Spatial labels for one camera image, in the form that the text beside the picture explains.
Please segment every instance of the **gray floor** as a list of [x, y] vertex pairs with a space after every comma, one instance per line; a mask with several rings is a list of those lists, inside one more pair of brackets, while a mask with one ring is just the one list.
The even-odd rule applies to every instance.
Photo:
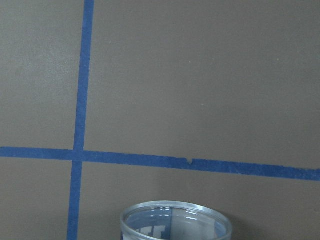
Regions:
[[[83, 1], [0, 3], [0, 146], [72, 149]], [[319, 169], [320, 2], [96, 0], [85, 149]], [[71, 163], [0, 158], [0, 238], [64, 239]], [[84, 163], [80, 240], [151, 200], [318, 240], [320, 184]]]

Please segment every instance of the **glass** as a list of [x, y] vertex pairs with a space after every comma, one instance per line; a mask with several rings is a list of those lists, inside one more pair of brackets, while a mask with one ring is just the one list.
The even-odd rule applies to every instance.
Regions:
[[221, 213], [179, 201], [150, 201], [121, 215], [122, 240], [230, 240], [232, 225]]

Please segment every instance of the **blue painter's tape strip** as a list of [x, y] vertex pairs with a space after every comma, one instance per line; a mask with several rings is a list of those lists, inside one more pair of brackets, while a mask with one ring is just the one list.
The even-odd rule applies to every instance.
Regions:
[[85, 144], [88, 84], [89, 84], [89, 72], [90, 72], [90, 51], [91, 51], [92, 26], [93, 26], [93, 17], [94, 17], [94, 5], [95, 5], [94, 0], [84, 1], [78, 92], [77, 92], [76, 117], [75, 117], [75, 131], [74, 131], [74, 147], [73, 147], [73, 149], [76, 151], [82, 151], [84, 149], [84, 144]]
[[24, 159], [72, 160], [74, 152], [64, 149], [0, 147], [0, 157]]
[[68, 240], [76, 240], [78, 237], [81, 177], [82, 161], [73, 161], [71, 170], [70, 201], [67, 229]]
[[186, 158], [94, 151], [84, 151], [83, 156], [85, 162], [320, 181], [320, 169], [205, 159], [194, 159], [189, 164]]

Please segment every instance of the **glass rim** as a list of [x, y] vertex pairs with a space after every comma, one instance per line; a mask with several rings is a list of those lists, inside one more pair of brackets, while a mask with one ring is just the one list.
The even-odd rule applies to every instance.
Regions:
[[222, 237], [214, 238], [213, 240], [224, 240], [226, 238], [229, 238], [231, 237], [231, 234], [233, 231], [233, 227], [230, 220], [216, 210], [210, 209], [205, 206], [197, 205], [194, 203], [188, 203], [188, 202], [182, 202], [182, 201], [167, 201], [167, 200], [148, 201], [148, 202], [143, 202], [143, 203], [139, 203], [139, 204], [128, 207], [123, 211], [120, 217], [121, 230], [123, 232], [127, 232], [135, 237], [139, 237], [144, 240], [161, 240], [160, 238], [147, 236], [145, 234], [137, 232], [126, 224], [126, 220], [128, 216], [137, 212], [141, 212], [146, 209], [150, 209], [150, 208], [175, 208], [175, 209], [191, 210], [199, 214], [207, 215], [208, 217], [211, 217], [217, 220], [218, 222], [222, 223], [225, 226], [226, 234]]

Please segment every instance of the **transparent container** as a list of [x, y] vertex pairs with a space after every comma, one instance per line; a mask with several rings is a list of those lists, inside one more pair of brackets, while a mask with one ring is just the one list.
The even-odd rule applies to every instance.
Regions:
[[192, 203], [150, 201], [121, 215], [122, 240], [230, 240], [232, 225], [221, 213]]

